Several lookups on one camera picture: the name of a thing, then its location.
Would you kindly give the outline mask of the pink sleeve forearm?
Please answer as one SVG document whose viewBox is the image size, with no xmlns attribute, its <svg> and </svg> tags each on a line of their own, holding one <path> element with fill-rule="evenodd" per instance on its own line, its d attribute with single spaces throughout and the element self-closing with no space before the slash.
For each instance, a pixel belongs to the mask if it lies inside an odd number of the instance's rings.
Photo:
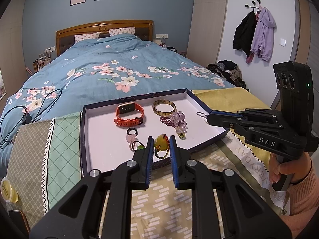
<svg viewBox="0 0 319 239">
<path fill-rule="evenodd" d="M 318 238 L 318 176 L 312 163 L 307 177 L 288 188 L 290 215 L 281 216 L 293 238 Z"/>
</svg>

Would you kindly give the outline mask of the person right hand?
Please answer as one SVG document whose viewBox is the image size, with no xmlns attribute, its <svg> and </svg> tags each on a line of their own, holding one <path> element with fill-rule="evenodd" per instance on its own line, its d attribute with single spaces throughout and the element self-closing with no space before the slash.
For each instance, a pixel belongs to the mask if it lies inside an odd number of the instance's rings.
<svg viewBox="0 0 319 239">
<path fill-rule="evenodd" d="M 292 174 L 291 182 L 299 182 L 309 174 L 312 161 L 308 152 L 303 152 L 299 159 L 286 163 L 279 163 L 276 155 L 271 153 L 269 159 L 269 180 L 277 183 L 282 175 Z"/>
</svg>

